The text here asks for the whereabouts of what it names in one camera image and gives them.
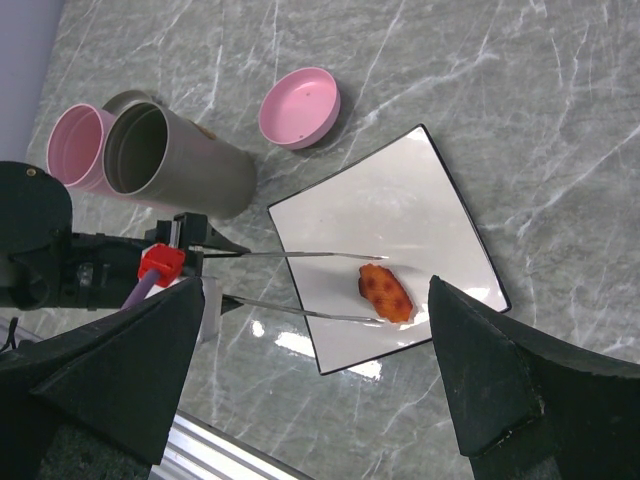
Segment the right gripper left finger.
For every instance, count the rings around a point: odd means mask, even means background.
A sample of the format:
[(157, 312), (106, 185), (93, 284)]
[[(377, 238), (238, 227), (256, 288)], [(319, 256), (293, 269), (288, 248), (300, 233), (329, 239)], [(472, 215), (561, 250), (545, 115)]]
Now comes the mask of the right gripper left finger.
[(161, 462), (205, 298), (185, 280), (1, 355), (4, 479), (145, 479)]

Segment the fried cutlet toy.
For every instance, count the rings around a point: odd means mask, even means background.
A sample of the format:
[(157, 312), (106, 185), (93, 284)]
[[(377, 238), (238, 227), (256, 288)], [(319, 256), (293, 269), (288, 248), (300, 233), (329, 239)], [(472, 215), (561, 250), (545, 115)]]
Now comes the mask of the fried cutlet toy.
[(411, 319), (414, 305), (401, 282), (388, 268), (366, 264), (359, 268), (360, 295), (376, 313), (391, 323), (405, 323)]

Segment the pink lid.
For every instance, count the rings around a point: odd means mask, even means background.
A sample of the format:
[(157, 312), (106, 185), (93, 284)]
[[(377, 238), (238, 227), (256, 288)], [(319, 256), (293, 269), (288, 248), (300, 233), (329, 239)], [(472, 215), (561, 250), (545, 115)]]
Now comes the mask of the pink lid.
[(335, 78), (319, 67), (295, 70), (265, 96), (258, 116), (261, 134), (287, 150), (321, 140), (335, 124), (341, 95)]

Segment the metal tongs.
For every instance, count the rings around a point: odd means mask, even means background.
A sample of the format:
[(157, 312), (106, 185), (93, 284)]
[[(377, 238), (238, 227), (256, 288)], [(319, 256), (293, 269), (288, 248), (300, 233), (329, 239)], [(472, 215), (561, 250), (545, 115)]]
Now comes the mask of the metal tongs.
[[(372, 255), (358, 255), (351, 253), (335, 253), (335, 252), (228, 252), (228, 253), (204, 253), (204, 259), (226, 259), (226, 258), (240, 258), (240, 257), (256, 257), (256, 258), (304, 258), (304, 257), (344, 257), (354, 260), (385, 260), (386, 256), (372, 256)], [(310, 300), (313, 306), (320, 305), (320, 298), (322, 295), (328, 299), (335, 299), (339, 296), (338, 290), (340, 287), (344, 287), (346, 283), (343, 280), (338, 281), (338, 286), (330, 286), (329, 282), (332, 279), (330, 273), (321, 273), (319, 280), (313, 280), (313, 270), (305, 270), (302, 268), (295, 269), (290, 261), (287, 261), (291, 276), (296, 287), (296, 293), (299, 297), (300, 305), (304, 306), (306, 300)], [(264, 302), (261, 300), (249, 299), (237, 295), (224, 294), (224, 300), (232, 301), (234, 304), (249, 305), (268, 310), (274, 310), (284, 313), (302, 315), (305, 317), (316, 317), (328, 320), (336, 321), (349, 321), (365, 324), (389, 324), (388, 320), (366, 316), (355, 315), (338, 315), (327, 314), (316, 311), (304, 310), (300, 308), (281, 306), (273, 303)]]

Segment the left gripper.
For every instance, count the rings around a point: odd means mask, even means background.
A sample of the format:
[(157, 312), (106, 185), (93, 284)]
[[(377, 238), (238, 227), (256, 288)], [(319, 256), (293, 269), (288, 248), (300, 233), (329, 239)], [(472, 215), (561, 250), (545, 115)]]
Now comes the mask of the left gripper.
[[(203, 259), (235, 258), (251, 252), (213, 228), (206, 215), (189, 212), (178, 214), (172, 220), (159, 220), (153, 229), (144, 233), (144, 240), (181, 250), (186, 255), (185, 265), (201, 265)], [(193, 247), (200, 247), (201, 250), (196, 253)], [(243, 303), (233, 296), (223, 294), (219, 301), (219, 312), (224, 315), (242, 306)]]

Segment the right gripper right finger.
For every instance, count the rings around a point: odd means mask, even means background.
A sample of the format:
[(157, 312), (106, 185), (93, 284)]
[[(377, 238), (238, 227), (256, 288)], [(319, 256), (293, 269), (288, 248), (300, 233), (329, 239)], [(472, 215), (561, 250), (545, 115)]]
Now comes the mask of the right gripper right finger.
[(639, 367), (516, 321), (434, 276), (432, 341), (477, 479), (636, 479)]

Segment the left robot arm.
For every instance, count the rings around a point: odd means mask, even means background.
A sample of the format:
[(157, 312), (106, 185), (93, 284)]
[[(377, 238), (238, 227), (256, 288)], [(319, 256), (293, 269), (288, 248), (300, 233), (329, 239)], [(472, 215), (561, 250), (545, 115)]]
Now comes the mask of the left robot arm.
[(118, 309), (138, 283), (144, 250), (174, 244), (186, 255), (185, 276), (207, 258), (233, 258), (248, 248), (216, 231), (202, 214), (160, 220), (143, 238), (75, 233), (63, 184), (26, 163), (1, 164), (1, 304), (41, 308)]

